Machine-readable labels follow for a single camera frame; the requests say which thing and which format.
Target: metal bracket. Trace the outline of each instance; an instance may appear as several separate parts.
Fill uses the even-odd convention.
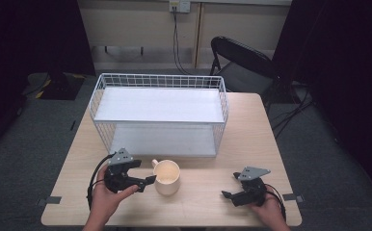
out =
[[[109,161],[109,166],[115,166],[119,164],[129,163],[132,162],[134,158],[126,151],[125,148],[121,148],[118,152],[114,154],[114,156]]]
[[[257,167],[244,167],[243,171],[238,176],[239,181],[248,181],[258,178],[260,176],[270,173],[270,169],[257,168]]]
[[[45,206],[46,204],[60,204],[60,196],[48,196],[46,199],[39,199],[36,205]]]
[[[295,195],[294,193],[283,194],[282,195],[282,198],[284,198],[285,201],[287,201],[287,200],[295,200],[295,201],[297,201],[297,203],[301,203],[301,202],[306,201],[301,194],[300,195]]]

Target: human hand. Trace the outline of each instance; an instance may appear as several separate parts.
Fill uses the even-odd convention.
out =
[[[266,186],[267,191],[273,192],[273,188]],[[282,217],[279,201],[272,195],[266,193],[263,205],[257,206],[254,203],[249,204],[249,207],[258,215],[260,220],[273,231],[290,230]]]
[[[96,175],[97,183],[93,188],[90,216],[83,230],[102,230],[120,203],[138,189],[138,186],[134,185],[118,193],[111,192],[103,181],[106,169],[107,165],[103,166]]]

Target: handheld controller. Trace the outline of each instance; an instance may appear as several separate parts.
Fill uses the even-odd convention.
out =
[[[235,207],[250,203],[261,206],[265,201],[267,188],[259,177],[268,173],[270,170],[256,167],[245,167],[241,173],[234,172],[233,175],[241,182],[243,191],[236,194],[222,191],[222,194],[225,198],[231,199]]]
[[[117,193],[133,185],[137,185],[139,187],[137,192],[142,193],[147,185],[155,182],[156,175],[148,176],[146,179],[130,177],[128,170],[139,167],[140,165],[140,160],[133,160],[133,157],[126,149],[120,149],[108,163],[108,168],[104,175],[105,186],[111,192]]]

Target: black cable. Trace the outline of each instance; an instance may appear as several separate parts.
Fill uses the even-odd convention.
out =
[[[273,190],[277,193],[273,193],[273,192],[269,192],[267,191],[266,193],[272,195],[273,197],[276,198],[276,200],[279,202],[279,207],[281,208],[281,214],[282,214],[282,217],[284,218],[285,221],[287,221],[287,215],[286,215],[286,212],[285,212],[285,206],[284,206],[284,203],[282,203],[282,197],[281,195],[279,194],[279,192],[276,190],[276,188],[274,188],[273,186],[269,185],[269,184],[264,184],[266,186],[270,186],[271,188],[273,188]]]
[[[93,186],[96,185],[96,184],[99,183],[99,182],[104,181],[104,180],[105,180],[105,179],[101,179],[101,180],[97,180],[97,181],[93,182]]]
[[[177,69],[180,72],[182,72],[182,74],[192,75],[191,73],[187,72],[183,68],[182,63],[180,62],[180,58],[179,58],[179,41],[178,41],[178,38],[177,38],[177,15],[176,15],[177,8],[176,7],[172,7],[172,10],[173,10],[173,19],[174,19],[174,31],[173,31],[173,56],[174,56],[174,64],[176,65]]]
[[[99,168],[102,166],[102,164],[110,159],[111,157],[113,157],[114,155],[108,155],[106,157],[104,157],[104,159],[102,159],[101,162],[99,162],[99,164],[96,166],[95,168],[95,171],[93,172],[93,176],[91,177],[91,181],[90,181],[90,185],[88,186],[88,189],[87,189],[87,199],[88,199],[88,206],[90,207],[91,209],[91,204],[93,203],[93,186],[99,182],[99,181],[96,181],[95,183],[93,183],[93,179],[95,179],[95,176],[96,176],[96,173],[99,171]]]
[[[293,111],[291,111],[290,113],[286,113],[287,115],[285,116],[285,118],[272,128],[272,130],[274,131],[276,128],[278,128],[279,126],[281,126],[283,122],[285,122],[285,124],[282,126],[282,128],[279,130],[279,132],[275,135],[275,139],[277,139],[279,137],[279,135],[281,134],[281,132],[284,130],[284,128],[288,125],[288,123],[291,121],[291,119],[294,116],[296,116],[299,112],[302,112],[305,108],[309,107],[312,104],[312,101],[310,101],[307,104],[305,104],[306,97],[308,96],[308,94],[309,94],[309,88],[306,90],[306,95],[304,96],[304,99],[301,101],[300,105],[296,109],[294,109]]]

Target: white cup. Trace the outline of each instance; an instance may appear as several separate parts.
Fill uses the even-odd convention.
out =
[[[180,168],[177,163],[164,160],[158,162],[152,161],[153,174],[156,175],[155,188],[156,191],[163,195],[172,195],[177,192],[180,187]]]

